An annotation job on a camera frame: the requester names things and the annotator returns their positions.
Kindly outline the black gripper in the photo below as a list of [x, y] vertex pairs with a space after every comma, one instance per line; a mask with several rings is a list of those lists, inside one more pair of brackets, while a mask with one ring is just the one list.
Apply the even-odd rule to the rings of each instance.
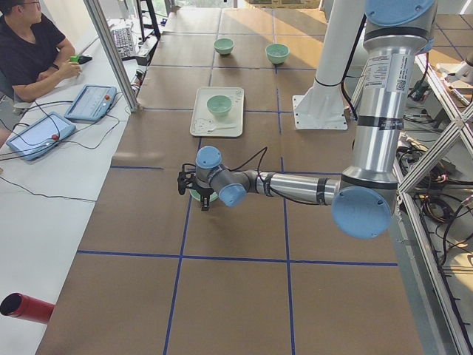
[[198, 182], [193, 182], [192, 189], [199, 192], [201, 195], [201, 210], [208, 211], [209, 210], [209, 198], [210, 195], [214, 192], [211, 187], [208, 186], [201, 186]]

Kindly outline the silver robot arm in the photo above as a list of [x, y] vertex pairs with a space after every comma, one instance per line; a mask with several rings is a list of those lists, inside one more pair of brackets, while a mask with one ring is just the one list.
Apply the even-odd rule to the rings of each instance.
[[351, 164], [338, 179], [229, 169], [213, 146], [201, 148], [191, 170], [178, 175], [178, 190], [199, 193], [202, 209], [210, 197], [229, 207], [249, 193], [280, 196], [296, 203], [329, 206], [336, 225], [349, 236], [377, 237], [391, 223], [398, 189], [393, 172], [404, 127], [415, 57], [432, 48], [435, 1], [335, 1], [329, 16], [319, 67], [312, 87], [293, 97], [299, 129], [334, 129], [344, 123], [343, 83], [355, 49], [367, 62]]

